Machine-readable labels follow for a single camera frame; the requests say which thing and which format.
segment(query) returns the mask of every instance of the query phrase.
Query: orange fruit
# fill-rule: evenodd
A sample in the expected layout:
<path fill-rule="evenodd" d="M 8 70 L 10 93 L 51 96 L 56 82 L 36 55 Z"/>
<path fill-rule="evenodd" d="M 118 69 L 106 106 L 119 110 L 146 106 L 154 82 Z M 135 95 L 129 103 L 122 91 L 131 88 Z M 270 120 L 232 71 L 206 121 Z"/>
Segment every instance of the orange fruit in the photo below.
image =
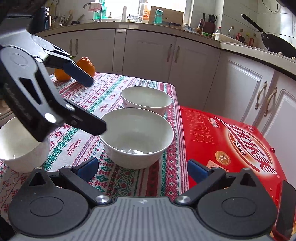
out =
<path fill-rule="evenodd" d="M 68 81 L 71 79 L 71 76 L 67 75 L 62 69 L 55 69 L 54 75 L 59 81 Z"/>
<path fill-rule="evenodd" d="M 86 73 L 88 73 L 91 77 L 94 77 L 96 73 L 96 69 L 88 59 L 88 57 L 82 57 L 77 61 L 77 65 L 82 68 Z"/>

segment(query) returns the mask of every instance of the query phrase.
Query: ceramic bowl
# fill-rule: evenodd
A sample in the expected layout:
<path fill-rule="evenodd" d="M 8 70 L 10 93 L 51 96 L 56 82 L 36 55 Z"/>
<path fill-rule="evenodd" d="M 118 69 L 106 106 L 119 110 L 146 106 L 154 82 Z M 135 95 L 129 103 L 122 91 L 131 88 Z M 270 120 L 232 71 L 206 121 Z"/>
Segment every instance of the ceramic bowl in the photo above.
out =
<path fill-rule="evenodd" d="M 0 129 L 0 160 L 16 172 L 29 173 L 41 166 L 49 150 L 49 137 L 36 141 L 16 117 Z"/>
<path fill-rule="evenodd" d="M 172 143 L 174 131 L 158 114 L 138 108 L 108 112 L 102 119 L 107 130 L 100 135 L 109 158 L 128 169 L 142 169 L 154 164 Z"/>
<path fill-rule="evenodd" d="M 144 86 L 131 86 L 121 92 L 123 106 L 150 110 L 164 116 L 173 99 L 165 92 Z"/>

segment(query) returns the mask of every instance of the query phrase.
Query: wooden cutting board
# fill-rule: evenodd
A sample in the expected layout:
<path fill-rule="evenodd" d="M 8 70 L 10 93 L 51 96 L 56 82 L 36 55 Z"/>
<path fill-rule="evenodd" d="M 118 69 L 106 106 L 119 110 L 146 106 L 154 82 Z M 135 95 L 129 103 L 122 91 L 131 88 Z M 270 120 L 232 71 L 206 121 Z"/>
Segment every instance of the wooden cutting board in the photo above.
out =
<path fill-rule="evenodd" d="M 163 19 L 168 18 L 171 23 L 178 23 L 178 24 L 181 25 L 180 27 L 171 25 L 171 27 L 182 29 L 184 13 L 179 12 L 179 11 L 175 11 L 175 10 L 172 10 L 172 9 L 164 8 L 164 7 L 152 6 L 151 11 L 150 11 L 149 22 L 148 23 L 153 24 L 154 18 L 155 18 L 155 12 L 156 12 L 157 9 L 163 11 Z"/>

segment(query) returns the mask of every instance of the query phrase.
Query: round gold sticker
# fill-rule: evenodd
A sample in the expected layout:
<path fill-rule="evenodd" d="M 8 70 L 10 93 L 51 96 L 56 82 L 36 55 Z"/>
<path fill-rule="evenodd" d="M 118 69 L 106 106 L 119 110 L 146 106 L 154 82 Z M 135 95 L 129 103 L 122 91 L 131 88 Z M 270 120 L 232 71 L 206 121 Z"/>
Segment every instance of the round gold sticker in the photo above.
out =
<path fill-rule="evenodd" d="M 215 154 L 215 157 L 216 157 L 217 161 L 219 163 L 221 163 L 222 165 L 227 166 L 230 164 L 229 156 L 223 151 L 217 151 Z"/>

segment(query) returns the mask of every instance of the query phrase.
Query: patterned tablecloth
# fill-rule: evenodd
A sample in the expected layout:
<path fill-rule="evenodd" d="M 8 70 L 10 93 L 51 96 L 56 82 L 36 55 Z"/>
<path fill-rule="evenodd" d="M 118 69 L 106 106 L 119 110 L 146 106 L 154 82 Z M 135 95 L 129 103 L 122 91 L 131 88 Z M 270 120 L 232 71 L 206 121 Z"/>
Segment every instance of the patterned tablecloth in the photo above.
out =
<path fill-rule="evenodd" d="M 170 196 L 175 198 L 188 189 L 185 146 L 181 117 L 175 88 L 167 83 L 154 82 L 114 74 L 97 73 L 94 84 L 86 88 L 75 80 L 55 82 L 60 94 L 90 113 L 102 117 L 108 111 L 123 108 L 122 89 L 129 86 L 148 86 L 160 89 L 173 98 L 165 118 L 174 129 L 171 146 L 154 165 L 142 170 L 124 169 L 106 155 L 98 136 L 64 124 L 50 135 L 51 150 L 43 167 L 46 171 L 77 166 L 88 158 L 98 158 L 99 171 L 90 184 L 111 197 L 116 196 Z M 11 170 L 0 162 L 0 215 L 7 220 L 7 209 L 28 174 Z"/>

